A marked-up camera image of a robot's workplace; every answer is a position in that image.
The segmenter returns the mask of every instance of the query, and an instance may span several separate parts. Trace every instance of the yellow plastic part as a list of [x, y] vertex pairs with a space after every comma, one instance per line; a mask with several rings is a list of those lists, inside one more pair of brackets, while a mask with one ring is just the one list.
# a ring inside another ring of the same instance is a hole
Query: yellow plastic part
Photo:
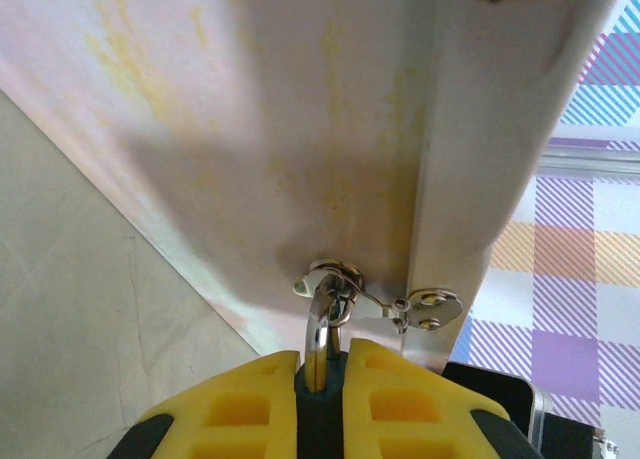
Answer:
[[298, 352], [278, 352], [150, 409], [141, 421], [174, 418], [153, 459], [295, 459], [298, 365]]
[[343, 391], [345, 459], [499, 459], [469, 411], [502, 406], [364, 339]]

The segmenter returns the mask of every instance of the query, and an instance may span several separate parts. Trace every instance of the metal latch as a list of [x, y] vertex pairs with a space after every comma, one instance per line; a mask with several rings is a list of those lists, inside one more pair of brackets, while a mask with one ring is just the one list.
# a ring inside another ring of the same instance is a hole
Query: metal latch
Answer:
[[439, 329], [462, 313], [460, 298], [444, 288], [420, 289], [407, 298], [397, 298], [387, 303], [366, 291], [364, 277], [356, 266], [335, 259], [314, 261], [309, 272], [295, 281], [293, 290], [299, 296], [314, 297], [321, 281], [329, 275], [340, 278], [343, 284], [338, 298], [340, 312], [329, 321], [332, 327], [340, 327], [351, 318], [356, 300], [360, 297], [368, 305], [374, 306], [361, 308], [366, 310], [361, 317], [388, 318], [400, 334], [404, 334], [409, 327], [429, 331]]

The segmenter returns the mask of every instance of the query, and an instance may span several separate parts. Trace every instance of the screw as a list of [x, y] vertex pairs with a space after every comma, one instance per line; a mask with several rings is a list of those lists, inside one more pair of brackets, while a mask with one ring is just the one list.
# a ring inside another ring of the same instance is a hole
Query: screw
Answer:
[[306, 296], [308, 294], [307, 285], [304, 282], [304, 277], [299, 277], [296, 282], [293, 283], [293, 292], [299, 296]]
[[393, 301], [393, 305], [399, 312], [407, 312], [409, 310], [409, 301], [402, 297]]
[[442, 294], [425, 294], [420, 300], [423, 306], [439, 306], [447, 302], [447, 297]]
[[440, 321], [435, 317], [429, 317], [428, 319], [423, 319], [418, 323], [420, 329], [424, 329], [427, 331], [435, 331], [440, 327]]

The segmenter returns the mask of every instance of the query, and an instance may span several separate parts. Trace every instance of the black plastic part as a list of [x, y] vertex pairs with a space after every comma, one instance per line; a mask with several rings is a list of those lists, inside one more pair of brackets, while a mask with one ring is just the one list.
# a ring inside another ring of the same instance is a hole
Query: black plastic part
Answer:
[[296, 373], [298, 415], [298, 459], [340, 459], [344, 457], [342, 432], [342, 388], [348, 354], [327, 361], [327, 387], [318, 393], [304, 385], [304, 365]]
[[500, 459], [542, 459], [513, 422], [481, 409], [471, 411], [471, 417]]
[[151, 459], [173, 424], [169, 414], [158, 414], [127, 431], [107, 459]]
[[545, 459], [591, 459], [595, 429], [580, 422], [547, 414], [542, 431]]
[[457, 362], [449, 362], [442, 377], [493, 399], [507, 410], [511, 421], [522, 434], [529, 434], [534, 392], [524, 379]]

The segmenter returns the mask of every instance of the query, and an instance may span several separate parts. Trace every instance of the checkered tablecloth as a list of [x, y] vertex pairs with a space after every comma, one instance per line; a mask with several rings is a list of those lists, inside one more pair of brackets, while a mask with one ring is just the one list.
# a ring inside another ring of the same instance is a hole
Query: checkered tablecloth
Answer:
[[640, 180], [533, 178], [452, 359], [531, 380], [640, 457]]
[[[640, 127], [640, 0], [618, 0], [578, 78], [560, 124]], [[640, 137], [611, 149], [638, 150]]]

